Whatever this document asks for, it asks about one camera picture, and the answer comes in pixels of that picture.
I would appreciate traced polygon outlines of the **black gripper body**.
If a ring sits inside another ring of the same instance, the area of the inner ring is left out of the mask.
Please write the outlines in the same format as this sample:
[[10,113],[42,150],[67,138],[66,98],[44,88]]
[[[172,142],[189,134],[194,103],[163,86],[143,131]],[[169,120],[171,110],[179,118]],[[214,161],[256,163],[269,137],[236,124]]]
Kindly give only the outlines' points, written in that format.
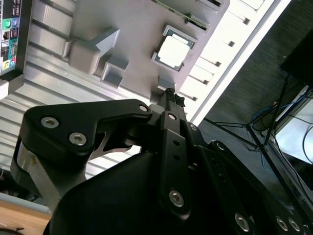
[[137,154],[75,186],[47,235],[232,235],[209,181],[185,154]]

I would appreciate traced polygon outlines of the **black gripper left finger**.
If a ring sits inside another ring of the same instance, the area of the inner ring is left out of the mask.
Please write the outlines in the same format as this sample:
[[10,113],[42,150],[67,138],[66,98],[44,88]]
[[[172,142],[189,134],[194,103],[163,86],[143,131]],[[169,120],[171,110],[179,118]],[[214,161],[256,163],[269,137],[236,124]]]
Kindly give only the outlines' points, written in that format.
[[36,106],[23,116],[13,179],[54,213],[75,186],[141,153],[187,155],[175,91],[156,105],[137,99]]

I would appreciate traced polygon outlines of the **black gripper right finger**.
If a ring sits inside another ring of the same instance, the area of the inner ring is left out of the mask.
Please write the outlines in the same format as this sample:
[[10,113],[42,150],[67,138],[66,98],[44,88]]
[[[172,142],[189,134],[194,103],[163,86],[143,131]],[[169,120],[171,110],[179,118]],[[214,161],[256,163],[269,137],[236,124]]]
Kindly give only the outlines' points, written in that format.
[[182,130],[196,160],[198,171],[210,180],[221,214],[223,235],[311,235],[310,203],[301,204],[287,181],[293,167],[277,166],[282,156],[271,157],[260,150],[285,190],[294,208],[290,212],[249,169],[220,141],[206,144],[197,127],[186,121],[184,97],[175,95]]

